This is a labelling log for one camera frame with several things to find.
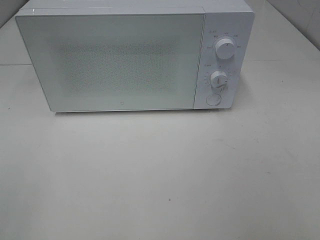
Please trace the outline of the white microwave oven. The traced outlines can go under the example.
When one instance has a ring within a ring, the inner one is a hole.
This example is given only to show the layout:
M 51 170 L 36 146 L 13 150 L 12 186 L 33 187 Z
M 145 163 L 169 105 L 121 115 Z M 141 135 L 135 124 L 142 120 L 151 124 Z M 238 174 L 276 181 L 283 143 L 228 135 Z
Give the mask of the white microwave oven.
M 204 16 L 193 107 L 95 112 L 230 108 L 255 19 L 253 10 L 243 0 L 30 0 L 17 12 L 15 20 L 18 16 L 179 14 Z M 231 38 L 235 43 L 234 55 L 226 60 L 218 58 L 215 51 L 215 44 L 222 38 Z M 210 75 L 215 71 L 223 71 L 228 75 L 227 84 L 220 88 L 211 86 Z M 207 105 L 206 98 L 211 94 L 221 95 L 218 106 Z

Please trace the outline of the white microwave door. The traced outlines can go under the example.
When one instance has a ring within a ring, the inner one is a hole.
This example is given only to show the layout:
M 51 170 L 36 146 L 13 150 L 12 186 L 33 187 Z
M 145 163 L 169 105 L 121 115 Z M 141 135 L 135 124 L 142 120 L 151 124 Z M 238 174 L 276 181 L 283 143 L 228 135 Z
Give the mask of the white microwave door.
M 18 16 L 53 112 L 191 109 L 203 14 Z

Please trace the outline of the upper white power knob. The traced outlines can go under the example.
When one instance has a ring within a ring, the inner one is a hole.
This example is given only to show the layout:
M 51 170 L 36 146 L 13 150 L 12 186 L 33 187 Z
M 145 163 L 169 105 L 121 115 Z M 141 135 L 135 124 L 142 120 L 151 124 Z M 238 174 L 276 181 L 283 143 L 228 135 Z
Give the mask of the upper white power knob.
M 231 58 L 236 50 L 235 42 L 229 37 L 218 40 L 214 48 L 217 57 L 222 60 Z

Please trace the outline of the round white door button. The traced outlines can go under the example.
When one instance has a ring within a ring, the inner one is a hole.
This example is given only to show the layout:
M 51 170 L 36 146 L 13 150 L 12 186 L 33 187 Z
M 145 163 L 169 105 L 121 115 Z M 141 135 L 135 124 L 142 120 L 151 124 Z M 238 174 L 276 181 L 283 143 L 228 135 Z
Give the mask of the round white door button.
M 221 103 L 222 97 L 220 94 L 213 93 L 206 98 L 206 104 L 209 106 L 218 106 Z

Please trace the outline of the white timer knob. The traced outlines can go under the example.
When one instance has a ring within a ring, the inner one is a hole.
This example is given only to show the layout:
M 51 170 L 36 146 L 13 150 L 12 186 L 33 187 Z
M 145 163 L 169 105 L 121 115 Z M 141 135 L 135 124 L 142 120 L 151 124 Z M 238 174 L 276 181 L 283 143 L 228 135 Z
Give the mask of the white timer knob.
M 226 72 L 217 70 L 210 75 L 210 84 L 213 88 L 221 88 L 228 83 L 228 75 Z

